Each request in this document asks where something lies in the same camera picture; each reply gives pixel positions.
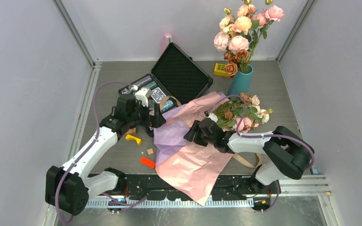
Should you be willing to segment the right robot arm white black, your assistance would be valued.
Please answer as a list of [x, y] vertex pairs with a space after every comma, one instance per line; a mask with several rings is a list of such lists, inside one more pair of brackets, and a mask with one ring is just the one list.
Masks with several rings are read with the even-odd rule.
[[250, 178], [250, 187], [263, 193], [283, 177], [299, 180], [314, 163], [311, 146], [284, 126], [266, 133], [246, 134], [222, 130], [213, 120], [194, 121], [184, 139], [200, 146], [211, 144], [221, 153], [260, 153], [270, 162], [259, 165]]

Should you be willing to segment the black open poker case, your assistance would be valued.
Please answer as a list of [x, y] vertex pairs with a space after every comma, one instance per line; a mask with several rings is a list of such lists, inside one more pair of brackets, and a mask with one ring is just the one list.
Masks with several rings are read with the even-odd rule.
[[[189, 101], [203, 96], [211, 87], [213, 79], [191, 57], [189, 57], [181, 48], [170, 43], [160, 56], [158, 61], [152, 67], [150, 73], [119, 89], [120, 96], [129, 94], [131, 85], [137, 85], [139, 88], [146, 87], [151, 91], [159, 87], [166, 96], [172, 96], [164, 105], [161, 113], [179, 106], [177, 102], [186, 104]], [[147, 133], [152, 134], [153, 129], [149, 126]]]

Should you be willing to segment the yellow arch block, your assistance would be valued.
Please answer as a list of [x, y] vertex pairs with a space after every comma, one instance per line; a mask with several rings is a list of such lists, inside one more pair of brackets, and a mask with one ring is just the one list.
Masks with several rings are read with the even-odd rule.
[[142, 143], [142, 140], [140, 138], [135, 137], [131, 134], [127, 134], [125, 137], [125, 140], [126, 141], [135, 141], [137, 145], [141, 145], [141, 143]]

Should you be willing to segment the teal vase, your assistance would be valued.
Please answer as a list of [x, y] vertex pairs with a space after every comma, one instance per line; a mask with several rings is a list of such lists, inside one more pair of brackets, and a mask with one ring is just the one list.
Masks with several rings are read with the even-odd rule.
[[241, 92], [247, 93], [253, 78], [253, 68], [251, 65], [247, 67], [247, 73], [238, 71], [231, 82], [228, 95], [239, 95]]

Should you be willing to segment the pink rose bouquet in vase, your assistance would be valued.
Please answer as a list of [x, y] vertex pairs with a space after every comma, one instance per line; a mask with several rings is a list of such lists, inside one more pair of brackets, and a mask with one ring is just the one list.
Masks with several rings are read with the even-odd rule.
[[284, 17], [284, 10], [265, 1], [267, 9], [259, 11], [251, 0], [243, 1], [237, 14], [233, 15], [230, 8], [225, 8], [225, 17], [219, 22], [220, 31], [214, 38], [214, 46], [223, 52], [227, 61], [224, 71], [233, 78], [237, 73], [250, 73], [250, 61], [261, 38], [266, 39], [267, 30]]

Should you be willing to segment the orange rectangular block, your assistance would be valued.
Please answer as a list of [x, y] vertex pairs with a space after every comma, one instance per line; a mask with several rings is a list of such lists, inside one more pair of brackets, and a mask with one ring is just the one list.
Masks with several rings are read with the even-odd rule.
[[149, 167], [149, 168], [152, 168], [154, 169], [155, 166], [156, 166], [156, 163], [146, 157], [141, 157], [140, 158], [140, 163], [142, 163], [143, 165]]

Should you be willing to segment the playing card deck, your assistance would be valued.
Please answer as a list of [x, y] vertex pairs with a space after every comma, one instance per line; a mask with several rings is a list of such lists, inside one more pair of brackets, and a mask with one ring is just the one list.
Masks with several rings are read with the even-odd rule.
[[166, 94], [159, 87], [157, 87], [151, 91], [151, 97], [156, 103], [160, 103], [161, 100], [166, 97]]

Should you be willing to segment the pink white bottle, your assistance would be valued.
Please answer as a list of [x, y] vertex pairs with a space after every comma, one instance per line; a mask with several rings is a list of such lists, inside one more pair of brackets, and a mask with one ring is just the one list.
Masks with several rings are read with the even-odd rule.
[[167, 47], [170, 43], [173, 42], [173, 36], [171, 33], [166, 33], [164, 37], [165, 37], [165, 47]]

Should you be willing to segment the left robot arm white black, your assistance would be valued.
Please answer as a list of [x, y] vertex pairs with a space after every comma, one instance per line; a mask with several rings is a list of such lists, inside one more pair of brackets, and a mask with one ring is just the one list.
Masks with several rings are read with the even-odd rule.
[[112, 112], [102, 119], [91, 139], [62, 166], [51, 166], [46, 174], [45, 202], [71, 215], [80, 214], [87, 202], [104, 192], [115, 195], [126, 189], [125, 174], [114, 168], [89, 177], [91, 170], [118, 140], [137, 125], [159, 128], [166, 123], [160, 105], [149, 108], [143, 94], [126, 94], [118, 98]]

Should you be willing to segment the pink wrapping paper sheet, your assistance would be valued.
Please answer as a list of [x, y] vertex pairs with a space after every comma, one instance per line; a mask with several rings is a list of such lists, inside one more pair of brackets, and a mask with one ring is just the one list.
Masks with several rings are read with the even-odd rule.
[[232, 158], [213, 145], [200, 146], [184, 139], [195, 120], [205, 118], [225, 95], [210, 92], [163, 114], [167, 123], [154, 129], [156, 166], [158, 176], [201, 206], [214, 187], [220, 172]]

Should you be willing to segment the tan ribbon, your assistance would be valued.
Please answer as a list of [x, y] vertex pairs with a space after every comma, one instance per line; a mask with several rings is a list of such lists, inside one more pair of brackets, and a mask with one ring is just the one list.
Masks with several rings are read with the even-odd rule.
[[[230, 97], [236, 95], [230, 95], [230, 96], [224, 96], [223, 94], [220, 95], [222, 99], [218, 99], [218, 102], [224, 102], [224, 99], [230, 99]], [[165, 103], [170, 99], [174, 97], [172, 96], [166, 96], [164, 97], [160, 103], [160, 110], [164, 107]], [[173, 116], [175, 113], [179, 112], [180, 109], [183, 109], [185, 105], [181, 105], [179, 101], [177, 102], [179, 105], [178, 108], [176, 108], [176, 111], [171, 110], [170, 113], [165, 113], [165, 116]], [[183, 146], [186, 145], [186, 141], [181, 138], [181, 132], [187, 132], [188, 127], [184, 125], [183, 122], [178, 122], [170, 125], [163, 125], [158, 129], [154, 129], [154, 145], [156, 146], [156, 167], [158, 167], [160, 164], [162, 164], [164, 161], [166, 161], [168, 158], [172, 157], [174, 154], [176, 154]], [[258, 158], [257, 165], [253, 165], [247, 160], [245, 160], [243, 157], [241, 157], [238, 154], [234, 154], [233, 158], [239, 161], [241, 164], [248, 168], [257, 168], [261, 163], [263, 163], [262, 156], [259, 153], [256, 153], [256, 156]]]

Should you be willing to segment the purple flower bouquet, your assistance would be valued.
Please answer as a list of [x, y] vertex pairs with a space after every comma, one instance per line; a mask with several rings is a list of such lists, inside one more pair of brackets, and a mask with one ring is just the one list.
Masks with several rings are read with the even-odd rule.
[[[180, 109], [173, 116], [165, 116], [165, 113], [170, 113], [171, 110], [176, 111], [175, 109], [178, 107], [166, 111], [163, 114], [167, 121], [164, 125], [174, 124], [176, 121], [183, 122], [188, 127], [188, 132], [195, 120], [203, 120], [206, 117], [205, 111], [210, 111], [216, 114], [218, 117], [217, 124], [223, 130], [238, 129], [240, 132], [246, 133], [251, 129], [257, 128], [260, 124], [267, 123], [270, 119], [270, 114], [273, 113], [272, 109], [260, 107], [260, 100], [257, 95], [251, 97], [247, 93], [240, 93], [238, 97], [230, 97], [230, 99], [224, 99], [224, 102], [219, 103], [218, 99], [222, 99], [220, 97], [222, 94], [211, 92], [194, 99], [185, 104], [183, 109]], [[187, 132], [181, 132], [181, 138]]]

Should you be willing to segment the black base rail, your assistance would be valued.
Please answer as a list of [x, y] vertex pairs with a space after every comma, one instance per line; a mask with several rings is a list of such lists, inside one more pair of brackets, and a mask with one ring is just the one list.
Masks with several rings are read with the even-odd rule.
[[[249, 186], [248, 175], [220, 175], [210, 193], [215, 201], [243, 200], [247, 197], [259, 197], [263, 195], [268, 198], [277, 194], [277, 186], [273, 182], [261, 192], [255, 192]], [[153, 174], [126, 174], [120, 177], [120, 183], [113, 190], [106, 191], [111, 196], [119, 195], [140, 200], [147, 197], [149, 201], [162, 201], [165, 198], [170, 201], [181, 199], [191, 201], [192, 199], [182, 191], [172, 187], [162, 180], [158, 175]]]

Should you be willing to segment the wooden arch block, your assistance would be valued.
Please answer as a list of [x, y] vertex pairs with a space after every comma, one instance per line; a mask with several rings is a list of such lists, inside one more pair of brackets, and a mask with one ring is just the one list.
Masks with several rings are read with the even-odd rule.
[[129, 130], [126, 132], [126, 134], [130, 134], [130, 135], [135, 134], [135, 133], [136, 133], [136, 128], [129, 129]]

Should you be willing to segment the small wooden cube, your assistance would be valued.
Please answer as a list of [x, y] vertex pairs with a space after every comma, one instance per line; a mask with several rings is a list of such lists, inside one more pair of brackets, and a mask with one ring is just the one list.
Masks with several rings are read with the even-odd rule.
[[148, 153], [148, 155], [153, 155], [154, 154], [153, 148], [148, 149], [147, 153]]

